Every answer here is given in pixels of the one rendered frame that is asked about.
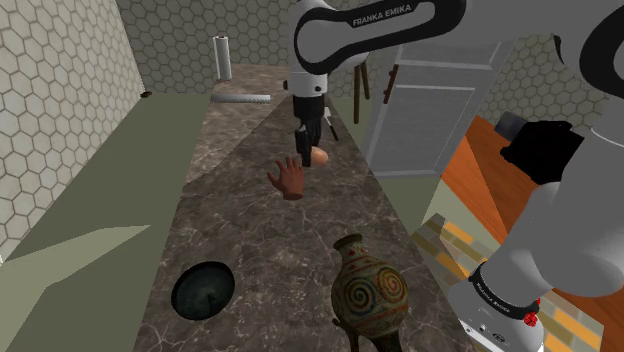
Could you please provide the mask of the grey serrated bar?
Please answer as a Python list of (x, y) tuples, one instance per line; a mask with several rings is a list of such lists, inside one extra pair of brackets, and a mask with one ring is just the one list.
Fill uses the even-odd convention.
[(254, 103), (270, 104), (271, 96), (268, 94), (238, 94), (213, 92), (210, 96), (212, 103)]

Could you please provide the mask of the brown hand figure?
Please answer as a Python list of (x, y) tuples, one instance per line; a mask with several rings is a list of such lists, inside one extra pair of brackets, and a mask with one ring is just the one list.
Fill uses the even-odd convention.
[(290, 157), (285, 158), (285, 162), (281, 160), (275, 161), (279, 175), (275, 176), (268, 172), (267, 177), (272, 186), (281, 192), (283, 199), (288, 201), (296, 201), (303, 198), (304, 193), (304, 171), (296, 160)]

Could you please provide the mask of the white paper towel roll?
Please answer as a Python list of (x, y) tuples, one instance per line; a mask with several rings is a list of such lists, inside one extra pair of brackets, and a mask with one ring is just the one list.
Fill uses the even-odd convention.
[(230, 81), (232, 79), (229, 38), (227, 36), (215, 36), (213, 38), (215, 66), (218, 81)]

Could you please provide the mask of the grey panelled door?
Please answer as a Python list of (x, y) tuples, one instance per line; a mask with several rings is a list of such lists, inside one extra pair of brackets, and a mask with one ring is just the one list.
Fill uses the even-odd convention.
[(378, 178), (443, 173), (513, 47), (408, 43), (393, 48), (360, 150)]

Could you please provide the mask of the patterned brick robot stand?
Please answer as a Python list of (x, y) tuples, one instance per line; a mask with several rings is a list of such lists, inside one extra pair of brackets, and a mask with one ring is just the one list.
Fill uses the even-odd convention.
[[(444, 291), (492, 255), (489, 247), (439, 214), (411, 238)], [(603, 325), (560, 295), (542, 296), (538, 317), (545, 329), (545, 352), (600, 352)]]

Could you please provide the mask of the spiral patterned ceramic vase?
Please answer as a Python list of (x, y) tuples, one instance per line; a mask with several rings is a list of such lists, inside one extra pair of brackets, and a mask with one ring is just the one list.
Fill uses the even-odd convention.
[(350, 352), (368, 339), (377, 352), (403, 352), (399, 327), (409, 308), (408, 286), (391, 264), (369, 255), (360, 234), (333, 244), (341, 268), (331, 287), (333, 324), (348, 337)]

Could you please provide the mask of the dark round bowl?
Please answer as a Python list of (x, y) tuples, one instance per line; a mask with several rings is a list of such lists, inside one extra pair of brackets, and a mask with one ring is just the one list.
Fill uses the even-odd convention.
[(170, 303), (182, 318), (203, 321), (219, 314), (235, 290), (231, 269), (222, 262), (205, 261), (188, 268), (173, 286)]

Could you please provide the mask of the black handled knife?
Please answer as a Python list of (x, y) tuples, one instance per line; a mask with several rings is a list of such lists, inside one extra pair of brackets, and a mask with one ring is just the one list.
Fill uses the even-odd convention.
[(324, 115), (323, 115), (323, 117), (324, 117), (324, 120), (326, 121), (326, 124), (328, 125), (328, 127), (329, 127), (329, 129), (330, 129), (330, 132), (331, 132), (331, 134), (332, 134), (332, 136), (333, 136), (334, 140), (335, 140), (335, 141), (339, 141), (339, 136), (338, 136), (338, 134), (337, 134), (337, 132), (336, 132), (336, 130), (335, 130), (335, 128), (334, 128), (334, 126), (333, 126), (333, 124), (332, 124), (331, 120), (330, 120), (330, 117), (331, 117), (331, 110), (330, 110), (330, 108), (329, 108), (329, 107), (327, 107), (327, 106), (326, 106), (326, 107), (324, 107)]

